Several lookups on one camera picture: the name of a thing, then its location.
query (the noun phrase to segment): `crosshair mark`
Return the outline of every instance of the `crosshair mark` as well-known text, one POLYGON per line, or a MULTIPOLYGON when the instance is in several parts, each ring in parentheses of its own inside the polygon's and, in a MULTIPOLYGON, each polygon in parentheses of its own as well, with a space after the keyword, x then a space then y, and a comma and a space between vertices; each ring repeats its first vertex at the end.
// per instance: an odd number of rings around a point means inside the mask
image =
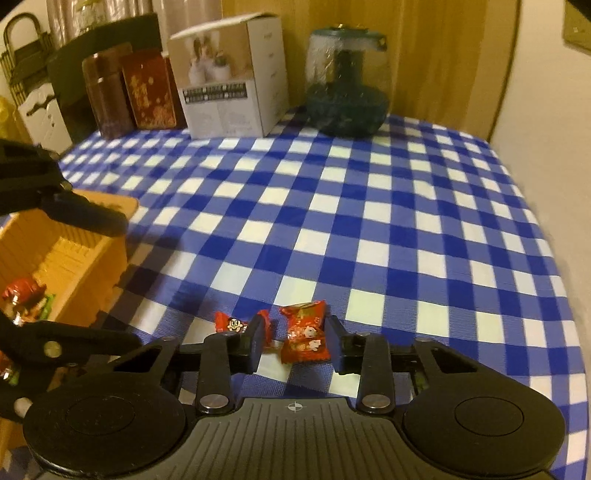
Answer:
POLYGON ((295 402, 290 403, 286 408, 289 408, 291 411, 298 412, 302 408, 305 408, 305 406, 303 406, 301 403, 298 403, 295 401, 295 402))

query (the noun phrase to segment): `metal screw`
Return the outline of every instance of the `metal screw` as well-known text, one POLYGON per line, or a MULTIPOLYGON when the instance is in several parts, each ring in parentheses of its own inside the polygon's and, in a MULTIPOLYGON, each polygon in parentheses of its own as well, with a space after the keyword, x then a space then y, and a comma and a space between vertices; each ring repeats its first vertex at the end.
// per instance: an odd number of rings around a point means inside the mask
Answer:
POLYGON ((33 402, 30 399, 26 397, 18 398, 14 401, 14 413, 23 419, 31 405, 33 405, 33 402))
POLYGON ((380 408, 389 407, 392 402, 386 395, 372 394, 364 396, 361 403, 367 408, 378 410, 380 408))
POLYGON ((61 357, 61 345, 53 340, 50 340, 43 345, 43 353, 49 358, 61 357))
POLYGON ((199 403, 208 410, 218 410, 228 405, 228 403, 230 403, 230 400, 228 400, 228 398, 224 395, 214 393, 211 395, 205 395, 204 397, 201 397, 199 403))

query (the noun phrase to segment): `white wall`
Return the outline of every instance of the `white wall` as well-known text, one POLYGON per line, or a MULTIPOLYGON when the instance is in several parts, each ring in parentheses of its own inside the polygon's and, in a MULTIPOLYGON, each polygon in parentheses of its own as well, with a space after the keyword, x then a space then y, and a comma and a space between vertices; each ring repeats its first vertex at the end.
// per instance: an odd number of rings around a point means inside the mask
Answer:
POLYGON ((492 145, 547 235, 591 380, 591 56, 562 40, 564 0, 523 0, 492 145))

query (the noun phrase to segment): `basket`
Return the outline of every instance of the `basket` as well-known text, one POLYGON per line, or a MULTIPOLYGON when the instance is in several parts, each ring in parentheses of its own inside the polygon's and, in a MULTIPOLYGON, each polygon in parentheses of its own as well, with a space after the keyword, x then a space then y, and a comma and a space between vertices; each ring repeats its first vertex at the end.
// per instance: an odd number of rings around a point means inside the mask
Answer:
MULTIPOLYGON (((130 219, 138 201, 98 192, 76 193, 130 219)), ((0 291, 33 276, 56 295, 49 321, 88 327, 111 300, 127 269, 125 237, 110 238, 51 220, 41 210, 14 215, 0 232, 0 291)), ((0 468, 7 449, 24 445, 22 428, 0 420, 0 468)))
POLYGON ((54 51, 51 35, 41 30, 41 24, 35 15, 22 13, 15 15, 7 23, 4 29, 4 46, 6 51, 0 56, 0 64, 14 102, 22 105, 29 93, 49 81, 46 62, 54 51), (15 50, 11 42, 11 33, 21 20, 33 22, 37 39, 15 50))

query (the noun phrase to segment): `wooden wall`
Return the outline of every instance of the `wooden wall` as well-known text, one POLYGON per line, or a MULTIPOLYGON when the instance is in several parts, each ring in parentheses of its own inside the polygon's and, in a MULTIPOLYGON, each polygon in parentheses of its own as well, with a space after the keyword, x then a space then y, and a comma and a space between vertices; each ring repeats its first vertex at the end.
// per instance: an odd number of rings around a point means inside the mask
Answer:
POLYGON ((224 15, 281 15, 293 105, 310 33, 363 25, 388 36, 392 111, 489 138, 505 90, 520 0, 223 0, 224 15))

